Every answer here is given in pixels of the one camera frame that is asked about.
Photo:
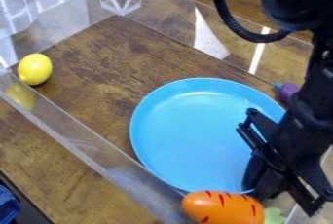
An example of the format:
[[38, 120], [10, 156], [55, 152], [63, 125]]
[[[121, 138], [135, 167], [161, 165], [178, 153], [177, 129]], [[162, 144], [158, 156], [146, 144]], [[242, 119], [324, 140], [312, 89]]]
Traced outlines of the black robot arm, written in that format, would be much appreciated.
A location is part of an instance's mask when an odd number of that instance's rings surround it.
[[266, 14], [281, 27], [266, 41], [293, 31], [313, 34], [305, 83], [292, 95], [280, 122], [248, 111], [238, 133], [253, 148], [244, 187], [258, 199], [291, 193], [308, 215], [333, 202], [333, 185], [321, 156], [333, 145], [333, 0], [262, 0]]

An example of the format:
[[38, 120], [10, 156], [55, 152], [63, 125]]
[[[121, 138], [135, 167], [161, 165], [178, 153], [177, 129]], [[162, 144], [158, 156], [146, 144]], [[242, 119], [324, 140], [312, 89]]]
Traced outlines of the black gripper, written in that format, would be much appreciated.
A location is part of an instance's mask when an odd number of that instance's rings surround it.
[[333, 185], [320, 159], [333, 145], [333, 38], [313, 38], [305, 83], [289, 101], [280, 122], [257, 109], [237, 131], [253, 149], [242, 179], [256, 198], [288, 192], [307, 215], [333, 202]]

